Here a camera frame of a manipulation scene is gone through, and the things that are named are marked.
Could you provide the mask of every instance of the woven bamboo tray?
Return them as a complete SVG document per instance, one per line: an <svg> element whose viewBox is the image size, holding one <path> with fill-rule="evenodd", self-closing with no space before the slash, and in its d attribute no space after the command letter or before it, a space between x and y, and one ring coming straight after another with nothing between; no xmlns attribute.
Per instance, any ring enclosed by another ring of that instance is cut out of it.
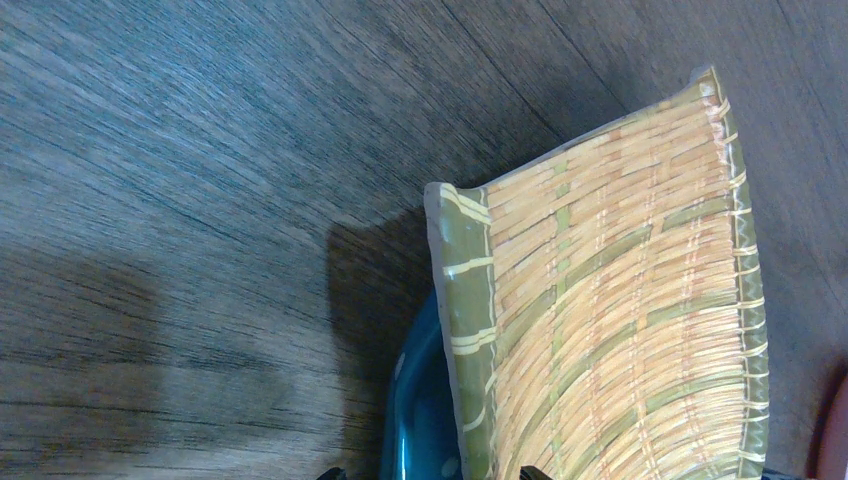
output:
<svg viewBox="0 0 848 480"><path fill-rule="evenodd" d="M768 360L712 68L482 187L427 186L466 479L759 479Z"/></svg>

